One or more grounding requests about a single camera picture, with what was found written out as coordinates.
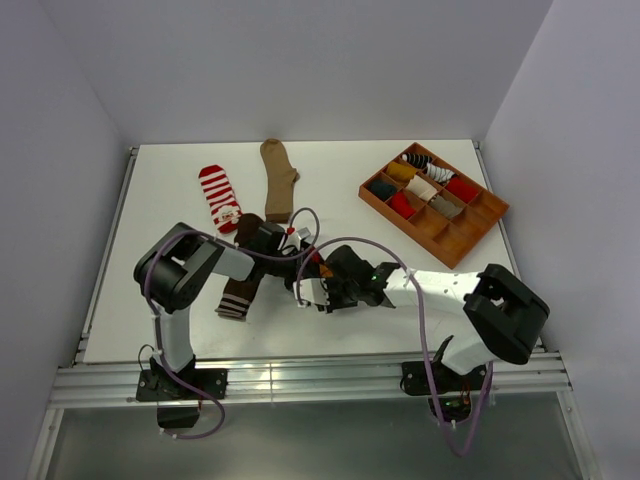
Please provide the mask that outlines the argyle patterned sock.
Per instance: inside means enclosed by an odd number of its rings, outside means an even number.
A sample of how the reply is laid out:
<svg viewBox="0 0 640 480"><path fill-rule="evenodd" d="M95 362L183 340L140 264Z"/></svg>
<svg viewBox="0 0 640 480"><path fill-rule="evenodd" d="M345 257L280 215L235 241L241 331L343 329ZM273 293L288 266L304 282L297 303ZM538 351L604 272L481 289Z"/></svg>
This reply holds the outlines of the argyle patterned sock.
<svg viewBox="0 0 640 480"><path fill-rule="evenodd" d="M331 278L333 277L333 272L326 264L319 265L319 272L322 278Z"/></svg>

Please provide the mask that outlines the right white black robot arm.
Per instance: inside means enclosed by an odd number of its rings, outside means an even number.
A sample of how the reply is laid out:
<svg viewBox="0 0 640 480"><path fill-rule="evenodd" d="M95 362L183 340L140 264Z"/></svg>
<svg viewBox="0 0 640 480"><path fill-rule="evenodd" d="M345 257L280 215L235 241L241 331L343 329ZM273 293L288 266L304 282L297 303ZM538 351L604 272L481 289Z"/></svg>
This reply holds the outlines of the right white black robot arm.
<svg viewBox="0 0 640 480"><path fill-rule="evenodd" d="M427 367L441 393L490 362L527 364L550 313L545 301L500 264L471 273L415 270L398 262L373 266L348 245L334 250L317 276L297 281L295 289L299 302L327 313L364 303L466 319L464 328L445 334Z"/></svg>

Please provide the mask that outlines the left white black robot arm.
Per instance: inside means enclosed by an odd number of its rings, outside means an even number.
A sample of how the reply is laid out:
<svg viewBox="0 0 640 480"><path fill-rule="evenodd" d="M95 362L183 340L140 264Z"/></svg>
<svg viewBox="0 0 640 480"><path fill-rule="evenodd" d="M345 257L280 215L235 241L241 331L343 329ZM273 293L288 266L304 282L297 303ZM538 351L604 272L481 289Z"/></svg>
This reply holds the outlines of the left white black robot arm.
<svg viewBox="0 0 640 480"><path fill-rule="evenodd" d="M159 388L172 399L183 399L197 386L190 308L210 276L226 279L216 313L243 321L264 276L280 277L290 287L315 242L306 229L285 229L254 214L240 219L231 242L183 222L169 230L133 274L154 314L156 351L150 370Z"/></svg>

